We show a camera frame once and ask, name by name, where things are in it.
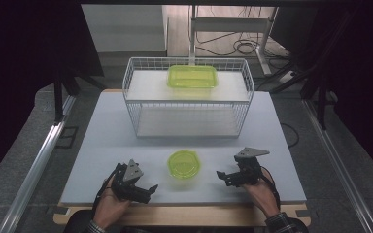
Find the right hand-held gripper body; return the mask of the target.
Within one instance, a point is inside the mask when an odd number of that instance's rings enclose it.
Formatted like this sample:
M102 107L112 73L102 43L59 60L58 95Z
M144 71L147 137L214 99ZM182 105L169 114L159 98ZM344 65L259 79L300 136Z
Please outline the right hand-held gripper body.
M260 150L254 148L243 148L238 152L234 159L240 169L238 173L238 181L234 186L238 187L243 184L257 184L259 180L265 180L262 173L261 165L257 158L262 155L269 154L268 150Z

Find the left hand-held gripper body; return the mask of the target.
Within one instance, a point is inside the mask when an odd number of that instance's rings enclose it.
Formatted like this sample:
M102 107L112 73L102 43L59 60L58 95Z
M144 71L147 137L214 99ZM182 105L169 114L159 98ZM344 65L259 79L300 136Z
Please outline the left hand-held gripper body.
M144 173L133 159L130 159L127 164L119 163L114 171L111 189L118 199L138 202L141 195L148 194L147 189L136 186L136 182L143 175Z

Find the round clear container green lid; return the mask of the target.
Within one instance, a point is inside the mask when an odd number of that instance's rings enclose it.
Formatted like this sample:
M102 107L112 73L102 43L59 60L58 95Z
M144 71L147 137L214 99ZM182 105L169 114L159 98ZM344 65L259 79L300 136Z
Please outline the round clear container green lid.
M191 179L200 171L201 163L194 150L178 150L167 159L169 174L176 179Z

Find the white wire basket rack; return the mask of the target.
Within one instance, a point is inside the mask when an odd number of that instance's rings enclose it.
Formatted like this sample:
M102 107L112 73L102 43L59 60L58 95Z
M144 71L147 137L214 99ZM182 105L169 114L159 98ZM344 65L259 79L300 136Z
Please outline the white wire basket rack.
M180 98L167 86L172 65L213 66L219 85L206 98ZM243 58L133 57L122 91L138 137L237 137L254 81Z

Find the rectangular clear container green lid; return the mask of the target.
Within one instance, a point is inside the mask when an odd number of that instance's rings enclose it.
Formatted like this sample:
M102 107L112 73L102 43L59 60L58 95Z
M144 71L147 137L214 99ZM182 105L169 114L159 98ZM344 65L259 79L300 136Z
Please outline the rectangular clear container green lid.
M167 86L180 98L206 98L218 85L213 66L172 65L168 69Z

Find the person's left hand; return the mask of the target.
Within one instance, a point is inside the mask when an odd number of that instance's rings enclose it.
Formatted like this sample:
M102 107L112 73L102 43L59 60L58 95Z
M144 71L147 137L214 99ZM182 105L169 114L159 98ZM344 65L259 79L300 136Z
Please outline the person's left hand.
M98 205L92 221L102 230L117 223L130 206L129 200L119 200L111 189L112 179L100 195Z

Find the person's right hand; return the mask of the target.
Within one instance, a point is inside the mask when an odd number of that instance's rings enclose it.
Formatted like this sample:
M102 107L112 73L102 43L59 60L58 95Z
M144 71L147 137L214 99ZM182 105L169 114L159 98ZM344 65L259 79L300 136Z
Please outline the person's right hand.
M280 212L273 191L266 181L259 180L255 185L243 184L242 187L266 218L276 216Z

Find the white power strip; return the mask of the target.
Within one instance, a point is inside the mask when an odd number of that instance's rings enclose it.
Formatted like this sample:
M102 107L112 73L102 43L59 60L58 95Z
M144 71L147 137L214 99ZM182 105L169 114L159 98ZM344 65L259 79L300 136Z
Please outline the white power strip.
M297 75L294 71L288 71L279 78L279 84L291 83L292 79Z

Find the black metal stand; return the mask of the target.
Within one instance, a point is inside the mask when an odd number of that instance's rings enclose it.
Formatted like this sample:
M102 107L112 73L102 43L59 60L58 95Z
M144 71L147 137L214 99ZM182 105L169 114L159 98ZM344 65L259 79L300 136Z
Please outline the black metal stand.
M80 87L75 80L76 77L81 78L85 82L99 88L100 90L106 89L106 86L104 84L100 83L92 76L79 71L78 69L71 67L58 68L54 74L53 81L55 125L59 124L65 116L63 108L62 88L65 88L66 92L71 96L77 96L80 93Z

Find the white cabinet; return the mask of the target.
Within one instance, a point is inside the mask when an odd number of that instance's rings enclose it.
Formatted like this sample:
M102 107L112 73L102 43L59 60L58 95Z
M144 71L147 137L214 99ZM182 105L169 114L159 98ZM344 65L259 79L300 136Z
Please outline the white cabinet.
M82 4L98 52L167 51L166 7Z

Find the aluminium floor rail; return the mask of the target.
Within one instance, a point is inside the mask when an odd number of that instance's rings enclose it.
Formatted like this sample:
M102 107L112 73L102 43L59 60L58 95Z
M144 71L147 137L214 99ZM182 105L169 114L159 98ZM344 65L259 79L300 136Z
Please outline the aluminium floor rail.
M0 233L15 233L17 225L21 220L27 204L29 203L32 194L34 193L34 190L43 175L43 172L51 157L51 153L54 150L56 142L60 137L75 101L75 97L68 96L63 103L61 108L62 117L60 122L55 123L51 127L44 143L37 153L28 173L25 176L25 179L17 192L14 201L12 202L9 210L0 224Z
M322 128L318 119L317 111L310 100L302 100L302 105L307 111L307 115L315 128L318 137L323 145L323 148L335 170L335 173L343 186L350 203L356 213L356 216L366 233L373 233L373 215L370 212L363 196L359 192L356 184L354 183L350 173L347 171L338 150L335 148L329 134Z

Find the white desk frame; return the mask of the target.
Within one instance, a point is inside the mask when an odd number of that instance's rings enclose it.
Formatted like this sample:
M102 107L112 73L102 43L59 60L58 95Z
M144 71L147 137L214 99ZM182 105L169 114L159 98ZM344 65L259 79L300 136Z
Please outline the white desk frame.
M273 7L268 17L199 17L198 7L191 5L189 20L189 57L196 54L197 32L228 32L228 33L260 33L261 40L255 47L256 57L259 61L263 74L271 76L272 72L266 60L266 44L278 11Z

